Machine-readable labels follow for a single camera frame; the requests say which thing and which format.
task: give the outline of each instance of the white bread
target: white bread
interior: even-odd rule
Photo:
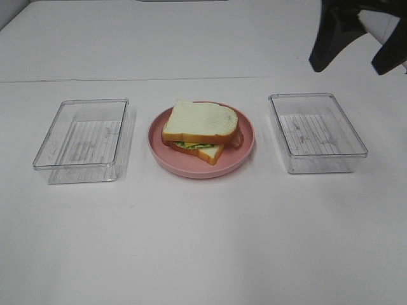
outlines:
[[[196,156],[210,165],[215,165],[217,159],[220,157],[224,145],[218,144],[214,145],[213,147],[206,147],[206,148],[199,148],[199,149],[185,149],[182,147],[177,146],[173,142],[169,142],[169,146],[175,150],[179,151],[180,153],[190,154],[192,156]]]
[[[227,144],[238,132],[236,112],[210,102],[177,100],[163,128],[164,141]]]

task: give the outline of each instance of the pink plate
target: pink plate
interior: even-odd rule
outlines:
[[[254,145],[254,128],[249,119],[240,111],[236,111],[239,127],[243,133],[244,141],[238,149],[225,147],[215,165],[181,152],[175,151],[162,143],[161,135],[165,122],[171,115],[172,107],[161,113],[152,122],[148,140],[151,152],[157,162],[166,170],[193,179],[208,179],[222,176],[238,168],[249,157]]]

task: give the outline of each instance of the plastic container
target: plastic container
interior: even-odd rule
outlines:
[[[62,102],[33,162],[48,184],[114,181],[127,166],[128,100]]]
[[[353,172],[368,150],[330,93],[269,97],[289,173]]]

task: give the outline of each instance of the table surface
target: table surface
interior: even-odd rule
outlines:
[[[395,75],[0,84],[1,304],[404,304],[407,87]],[[331,92],[369,149],[354,173],[290,175],[268,96]],[[127,173],[49,186],[32,161],[61,101],[127,97]],[[178,177],[149,151],[176,98],[252,121],[234,172]]]
[[[380,44],[365,35],[314,73],[319,10],[28,5],[0,32],[0,304],[404,304],[404,69],[377,76]],[[267,98],[310,92],[333,93],[369,149],[354,173],[282,165]],[[137,113],[126,174],[47,185],[32,161],[60,103],[116,97]],[[247,162],[209,180],[160,167],[149,124],[177,98],[245,113],[256,131]]]
[[[0,32],[0,81],[307,76],[319,2],[36,1]],[[374,75],[380,47],[365,35],[323,75]]]

